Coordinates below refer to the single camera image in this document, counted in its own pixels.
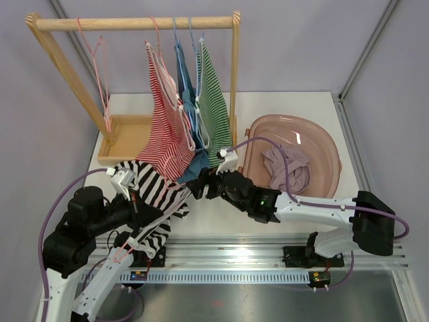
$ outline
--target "wooden frame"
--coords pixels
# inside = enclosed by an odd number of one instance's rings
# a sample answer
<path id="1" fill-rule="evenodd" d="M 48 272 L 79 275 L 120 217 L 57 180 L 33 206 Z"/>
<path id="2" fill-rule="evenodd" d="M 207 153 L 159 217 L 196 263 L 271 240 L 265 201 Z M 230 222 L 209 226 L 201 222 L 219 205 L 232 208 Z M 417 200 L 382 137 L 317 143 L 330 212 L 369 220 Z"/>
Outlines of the wooden frame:
<path id="1" fill-rule="evenodd" d="M 173 18 L 155 18 L 158 29 L 172 30 Z M 133 136 L 130 129 L 126 129 L 126 135 L 121 133 L 127 124 L 134 126 L 135 130 L 147 132 L 148 115 L 112 115 L 112 132 L 107 130 L 103 114 L 85 89 L 81 79 L 61 50 L 51 32 L 73 32 L 78 30 L 76 19 L 43 19 L 36 12 L 28 13 L 25 22 L 42 48 L 46 51 L 60 74 L 66 80 L 82 106 L 86 109 L 95 125 L 102 133 L 104 139 L 99 152 L 101 164 L 114 164 L 122 160 L 132 160 L 137 154 L 132 155 L 136 147 L 128 141 Z M 79 19 L 82 31 L 103 30 L 154 30 L 155 25 L 151 18 L 104 18 L 104 19 Z M 229 101 L 229 125 L 234 143 L 237 143 L 237 126 L 235 121 L 235 97 L 237 93 L 237 69 L 239 59 L 240 36 L 240 12 L 234 11 L 232 16 L 226 17 L 192 17 L 192 29 L 231 29 L 233 31 L 233 43 L 231 50 L 231 96 Z M 176 18 L 176 29 L 189 29 L 187 17 Z"/>

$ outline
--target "white panel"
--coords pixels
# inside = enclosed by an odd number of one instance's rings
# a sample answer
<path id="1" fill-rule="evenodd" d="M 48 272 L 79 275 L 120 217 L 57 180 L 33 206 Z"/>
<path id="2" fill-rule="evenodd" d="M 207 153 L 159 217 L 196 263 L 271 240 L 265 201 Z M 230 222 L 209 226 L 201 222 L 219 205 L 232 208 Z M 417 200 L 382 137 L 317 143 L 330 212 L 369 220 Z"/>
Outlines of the white panel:
<path id="1" fill-rule="evenodd" d="M 69 17 L 242 17 L 239 91 L 332 91 L 344 86 L 388 0 L 62 0 Z M 88 34 L 95 44 L 98 32 Z M 229 90 L 231 31 L 205 31 L 224 91 Z M 178 32 L 195 73 L 188 31 Z M 200 31 L 194 32 L 199 38 Z M 148 93 L 144 40 L 149 32 L 105 32 L 112 93 Z M 167 67 L 176 75 L 173 31 L 161 32 Z"/>
<path id="2" fill-rule="evenodd" d="M 42 221 L 61 190 L 86 170 L 95 135 L 89 116 L 26 26 L 30 10 L 53 17 L 45 0 L 11 1 L 0 11 L 2 321 L 33 317 L 42 286 L 36 247 Z M 66 36 L 58 39 L 78 64 Z M 77 69 L 97 97 L 83 69 Z"/>
<path id="3" fill-rule="evenodd" d="M 375 192 L 411 226 L 402 244 L 426 314 L 428 12 L 425 0 L 402 1 L 346 101 Z"/>

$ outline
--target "blue hanger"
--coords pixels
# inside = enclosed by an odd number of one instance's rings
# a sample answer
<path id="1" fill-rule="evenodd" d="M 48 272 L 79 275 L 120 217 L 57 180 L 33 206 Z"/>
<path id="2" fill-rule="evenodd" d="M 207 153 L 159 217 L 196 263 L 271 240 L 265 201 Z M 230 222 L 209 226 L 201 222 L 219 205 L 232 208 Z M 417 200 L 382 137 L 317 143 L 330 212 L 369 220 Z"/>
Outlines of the blue hanger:
<path id="1" fill-rule="evenodd" d="M 178 47 L 180 42 L 177 39 L 176 18 L 175 17 L 173 17 L 173 29 L 174 29 L 174 39 L 176 40 L 176 45 L 174 46 L 174 48 L 176 49 L 176 55 L 177 55 L 177 58 L 179 60 L 180 76 L 182 77 L 183 87 L 184 87 L 184 90 L 186 91 L 188 89 L 188 86 L 187 86 L 185 78 L 184 78 L 182 61 L 180 60 L 180 52 L 179 52 L 179 47 Z M 190 122 L 190 126 L 192 128 L 192 131 L 195 131 L 194 120 L 193 120 L 191 112 L 188 112 L 188 118 L 189 118 L 189 122 Z"/>
<path id="2" fill-rule="evenodd" d="M 179 54 L 179 48 L 178 48 L 179 41 L 177 40 L 177 33 L 176 33 L 176 17 L 173 17 L 173 29 L 174 29 L 174 39 L 176 40 L 176 45 L 174 46 L 174 49 L 176 50 L 176 55 L 179 60 L 180 77 L 182 77 L 183 86 L 186 90 L 187 89 L 186 82 L 183 74 L 182 62 L 180 61 L 180 54 Z"/>
<path id="3" fill-rule="evenodd" d="M 195 66 L 196 66 L 196 89 L 195 89 L 195 96 L 198 97 L 200 96 L 200 80 L 198 77 L 198 49 L 196 49 L 195 47 L 195 43 L 194 43 L 194 36 L 192 35 L 192 17 L 189 16 L 189 31 L 190 31 L 190 39 L 192 41 L 192 48 L 194 48 L 194 53 L 195 53 Z"/>

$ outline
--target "cable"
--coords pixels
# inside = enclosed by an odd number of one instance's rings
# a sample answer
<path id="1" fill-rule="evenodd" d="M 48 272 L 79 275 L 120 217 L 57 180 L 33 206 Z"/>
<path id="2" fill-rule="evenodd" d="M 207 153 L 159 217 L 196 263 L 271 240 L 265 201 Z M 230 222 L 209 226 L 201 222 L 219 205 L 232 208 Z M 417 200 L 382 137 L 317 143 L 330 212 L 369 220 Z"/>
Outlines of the cable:
<path id="1" fill-rule="evenodd" d="M 334 289 L 344 285 L 350 279 L 351 273 L 353 272 L 353 269 L 355 268 L 355 254 L 353 253 L 353 250 L 350 252 L 350 257 L 351 257 L 350 269 L 347 272 L 346 277 L 344 277 L 343 280 L 341 282 L 339 282 L 338 284 L 336 284 L 334 286 L 330 286 L 329 287 L 330 290 L 334 290 Z"/>
<path id="2" fill-rule="evenodd" d="M 48 306 L 49 306 L 49 300 L 50 300 L 48 275 L 46 274 L 46 271 L 45 271 L 45 266 L 44 266 L 44 263 L 43 263 L 43 251 L 42 251 L 42 249 L 43 249 L 43 239 L 44 239 L 44 234 L 45 234 L 46 226 L 48 226 L 48 222 L 49 222 L 52 214 L 54 213 L 55 208 L 60 203 L 61 199 L 66 195 L 66 193 L 76 183 L 78 183 L 82 179 L 86 178 L 90 174 L 93 174 L 93 173 L 96 173 L 96 172 L 104 172 L 104 171 L 106 171 L 105 168 L 100 168 L 100 169 L 95 169 L 95 170 L 88 171 L 87 173 L 82 174 L 77 179 L 75 179 L 72 183 L 70 183 L 61 192 L 61 194 L 58 196 L 58 198 L 55 200 L 54 204 L 52 205 L 51 209 L 49 210 L 48 214 L 46 215 L 46 218 L 45 218 L 44 222 L 42 223 L 42 228 L 40 229 L 39 240 L 38 240 L 39 267 L 40 267 L 40 272 L 42 273 L 42 282 L 43 282 L 43 288 L 44 288 L 44 294 L 45 294 L 45 299 L 44 299 L 44 304 L 43 304 L 43 311 L 42 311 L 42 320 L 41 320 L 42 322 L 46 322 L 46 316 L 48 315 Z"/>
<path id="3" fill-rule="evenodd" d="M 111 251 L 111 249 L 113 248 L 113 246 L 112 246 L 112 248 L 110 248 L 109 247 L 109 240 L 110 240 L 110 237 L 112 237 L 112 234 L 113 233 L 117 233 L 117 236 L 116 237 L 118 237 L 119 236 L 119 232 L 115 229 L 115 230 L 112 230 L 111 232 L 110 232 L 110 234 L 109 234 L 109 236 L 108 236 L 108 238 L 107 238 L 107 249 L 109 250 L 109 252 Z"/>
<path id="4" fill-rule="evenodd" d="M 99 260 L 99 261 L 98 261 L 97 263 L 95 263 L 95 265 L 94 265 L 94 266 L 89 270 L 88 274 L 85 276 L 85 279 L 84 279 L 84 281 L 83 281 L 83 285 L 82 285 L 82 292 L 83 292 L 83 290 L 86 288 L 86 283 L 88 282 L 88 279 L 89 279 L 89 276 L 91 276 L 91 273 L 94 271 L 94 269 L 95 269 L 99 264 L 103 263 L 106 259 L 107 259 L 107 257 L 106 257 L 106 258 L 103 258 L 102 260 Z M 117 289 L 120 289 L 120 288 L 122 288 L 122 287 L 115 287 L 115 288 L 113 288 L 112 290 L 117 290 Z M 141 301 L 143 301 L 143 299 L 140 297 L 140 295 L 138 294 L 138 292 L 137 292 L 136 290 L 134 290 L 133 288 L 129 288 L 129 289 L 131 289 L 131 291 L 133 292 L 134 297 L 135 297 L 135 300 L 134 300 L 134 306 L 133 306 L 132 310 L 127 314 L 127 316 L 122 317 L 122 318 L 120 318 L 120 319 L 118 319 L 118 320 L 104 320 L 104 319 L 100 319 L 100 318 L 98 318 L 98 317 L 97 317 L 97 320 L 96 320 L 96 321 L 99 321 L 99 322 L 124 322 L 124 321 L 128 320 L 130 317 L 132 317 L 132 316 L 134 315 L 135 311 L 137 310 L 137 298 L 140 298 L 140 300 L 141 300 Z"/>
<path id="5" fill-rule="evenodd" d="M 240 148 L 241 146 L 244 146 L 245 144 L 248 144 L 248 143 L 255 141 L 255 140 L 267 141 L 267 142 L 271 143 L 273 146 L 275 146 L 280 151 L 280 154 L 283 157 L 284 168 L 285 168 L 285 173 L 286 173 L 286 193 L 288 194 L 289 198 L 291 198 L 291 200 L 293 202 L 298 203 L 298 200 L 290 192 L 289 175 L 288 175 L 288 159 L 287 159 L 286 153 L 283 151 L 282 147 L 279 146 L 277 143 L 275 143 L 273 140 L 270 140 L 270 139 L 267 139 L 267 138 L 264 138 L 261 136 L 255 136 L 254 138 L 248 139 L 248 140 L 234 146 L 233 148 L 228 149 L 227 152 L 234 151 L 234 150 Z M 309 203 L 308 201 L 301 201 L 300 204 L 304 205 L 304 206 L 311 206 L 311 207 L 320 207 L 320 208 L 328 208 L 328 209 L 341 209 L 340 205 L 325 205 L 322 203 Z M 405 236 L 407 236 L 410 233 L 410 226 L 407 224 L 407 222 L 398 216 L 392 215 L 391 213 L 386 213 L 385 211 L 380 211 L 380 210 L 376 210 L 376 209 L 372 209 L 372 208 L 356 207 L 356 206 L 345 206 L 345 209 L 365 211 L 368 213 L 374 213 L 376 215 L 382 215 L 384 217 L 399 221 L 404 226 L 405 231 L 398 236 L 394 236 L 393 237 L 394 239 L 404 238 Z"/>
<path id="6" fill-rule="evenodd" d="M 85 279 L 83 280 L 83 285 L 82 285 L 82 292 L 86 289 L 86 283 L 88 282 L 89 276 L 91 276 L 91 273 L 94 271 L 94 269 L 100 265 L 101 263 L 103 263 L 106 258 L 103 258 L 102 260 L 99 260 L 97 263 L 95 263 L 95 265 L 89 270 L 88 274 L 85 276 Z"/>

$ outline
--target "folded clothing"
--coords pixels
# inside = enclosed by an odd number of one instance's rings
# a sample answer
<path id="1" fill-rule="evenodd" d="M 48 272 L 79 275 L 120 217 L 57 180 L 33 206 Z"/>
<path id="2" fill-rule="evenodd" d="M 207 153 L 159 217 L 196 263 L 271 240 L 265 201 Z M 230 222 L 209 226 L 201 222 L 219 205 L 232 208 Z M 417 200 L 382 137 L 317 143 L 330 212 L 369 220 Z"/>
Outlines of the folded clothing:
<path id="1" fill-rule="evenodd" d="M 290 191 L 292 193 L 301 193 L 310 184 L 310 168 L 307 164 L 311 161 L 311 158 L 298 146 L 285 147 L 281 144 L 280 146 L 286 153 Z M 269 187 L 275 190 L 286 191 L 286 170 L 282 154 L 274 146 L 262 152 L 262 154 L 264 157 L 263 163 L 271 175 Z"/>
<path id="2" fill-rule="evenodd" d="M 133 184 L 139 193 L 139 196 L 149 206 L 158 208 L 163 212 L 171 209 L 171 206 L 180 199 L 185 193 L 185 189 L 177 184 L 169 184 L 168 189 L 164 186 L 167 183 L 165 178 L 155 171 L 150 164 L 142 161 L 124 161 L 116 165 L 118 171 L 121 168 L 128 168 L 136 173 L 136 179 Z M 173 214 L 177 217 L 184 217 L 189 213 L 186 203 Z M 144 252 L 148 258 L 154 258 L 160 248 L 166 243 L 171 234 L 170 218 L 163 221 L 147 236 L 140 245 L 143 245 Z"/>

